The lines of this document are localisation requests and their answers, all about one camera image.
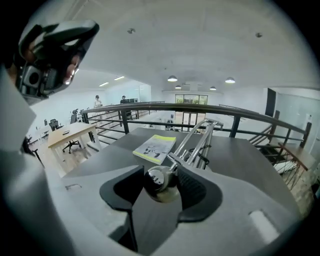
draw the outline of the metal railing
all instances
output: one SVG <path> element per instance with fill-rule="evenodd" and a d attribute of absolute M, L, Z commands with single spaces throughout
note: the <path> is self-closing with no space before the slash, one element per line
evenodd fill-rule
<path fill-rule="evenodd" d="M 129 126 L 128 124 L 146 124 L 146 125 L 157 125 L 157 126 L 169 126 L 169 127 L 182 127 L 182 128 L 193 128 L 194 125 L 190 124 L 177 124 L 177 123 L 168 123 L 168 122 L 151 122 L 151 121 L 141 121 L 139 118 L 141 117 L 141 114 L 150 114 L 152 111 L 184 111 L 184 112 L 192 112 L 192 113 L 212 113 L 212 114 L 220 114 L 220 115 L 227 115 L 233 117 L 233 124 L 231 129 L 220 129 L 215 127 L 214 130 L 216 131 L 224 131 L 224 132 L 230 132 L 229 137 L 234 138 L 237 133 L 241 134 L 251 134 L 255 135 L 253 138 L 250 139 L 251 142 L 253 142 L 255 145 L 258 145 L 261 143 L 262 139 L 265 140 L 266 138 L 272 139 L 272 138 L 278 138 L 278 139 L 284 139 L 284 144 L 287 143 L 288 140 L 292 141 L 300 141 L 300 146 L 303 148 L 306 144 L 306 140 L 308 139 L 310 129 L 311 129 L 311 123 L 308 123 L 306 130 L 300 129 L 292 124 L 286 123 L 284 121 L 279 120 L 279 113 L 276 112 L 276 115 L 274 117 L 270 117 L 267 115 L 259 114 L 254 111 L 250 111 L 247 109 L 241 109 L 241 108 L 235 108 L 235 107 L 229 107 L 229 106 L 215 106 L 215 105 L 199 105 L 199 104 L 185 104 L 185 103 L 164 103 L 164 101 L 154 101 L 154 102 L 140 102 L 140 103 L 128 103 L 128 104 L 119 104 L 119 105 L 111 105 L 111 106 L 104 106 L 104 107 L 98 107 L 98 108 L 92 108 L 88 110 L 81 111 L 82 119 L 85 123 L 90 124 L 89 121 L 106 121 L 106 119 L 94 119 L 93 117 L 97 117 L 98 115 L 94 115 L 92 117 L 88 117 L 88 114 L 90 113 L 99 113 L 104 112 L 105 113 L 115 113 L 117 112 L 118 119 L 110 120 L 110 123 L 118 123 L 117 125 L 114 125 L 113 127 L 116 127 L 118 125 L 123 125 L 124 131 L 114 130 L 111 128 L 104 128 L 102 126 L 98 126 L 97 129 L 102 130 L 111 130 L 115 132 L 120 133 L 129 133 Z M 262 132 L 254 132 L 254 131 L 248 131 L 248 130 L 239 130 L 239 123 L 241 118 L 247 118 L 252 119 L 260 122 L 269 123 L 270 126 L 268 126 L 265 130 Z M 281 135 L 275 135 L 276 127 L 283 127 L 287 129 L 286 136 Z M 303 135 L 303 138 L 294 138 L 290 137 L 291 131 L 298 132 Z"/>

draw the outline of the gray table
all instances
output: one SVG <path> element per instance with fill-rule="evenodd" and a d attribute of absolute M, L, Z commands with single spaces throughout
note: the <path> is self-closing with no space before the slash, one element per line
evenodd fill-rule
<path fill-rule="evenodd" d="M 155 164 L 133 155 L 132 151 L 154 134 L 176 137 L 171 151 L 175 151 L 187 135 L 184 132 L 137 128 L 90 157 L 65 177 L 104 173 L 132 165 L 143 165 L 148 170 Z M 194 148 L 200 137 L 199 134 L 193 134 L 186 148 Z M 213 172 L 249 182 L 289 211 L 299 212 L 295 199 L 280 175 L 248 140 L 213 136 L 211 145 L 208 159 Z M 170 166 L 171 162 L 166 159 L 162 165 Z M 166 240 L 175 230 L 181 210 L 180 200 L 158 203 L 144 189 L 141 191 L 133 206 L 133 224 L 139 253 L 148 255 Z"/>

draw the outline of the yellow book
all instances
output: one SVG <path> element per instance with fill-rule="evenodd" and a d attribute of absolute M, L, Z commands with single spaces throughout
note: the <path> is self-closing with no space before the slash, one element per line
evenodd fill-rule
<path fill-rule="evenodd" d="M 161 165 L 176 142 L 176 137 L 153 135 L 132 153 L 140 158 Z"/>

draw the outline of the ceiling sprinkler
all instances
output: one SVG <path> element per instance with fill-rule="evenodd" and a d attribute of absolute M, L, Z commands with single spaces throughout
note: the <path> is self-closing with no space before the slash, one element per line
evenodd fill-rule
<path fill-rule="evenodd" d="M 127 32 L 132 35 L 133 33 L 136 33 L 136 30 L 134 28 L 129 28 Z"/>

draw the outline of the window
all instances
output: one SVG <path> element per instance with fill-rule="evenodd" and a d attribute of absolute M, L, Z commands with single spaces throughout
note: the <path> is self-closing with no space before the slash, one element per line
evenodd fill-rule
<path fill-rule="evenodd" d="M 193 95 L 193 94 L 176 94 L 175 103 L 187 103 L 187 104 L 208 104 L 207 95 Z"/>

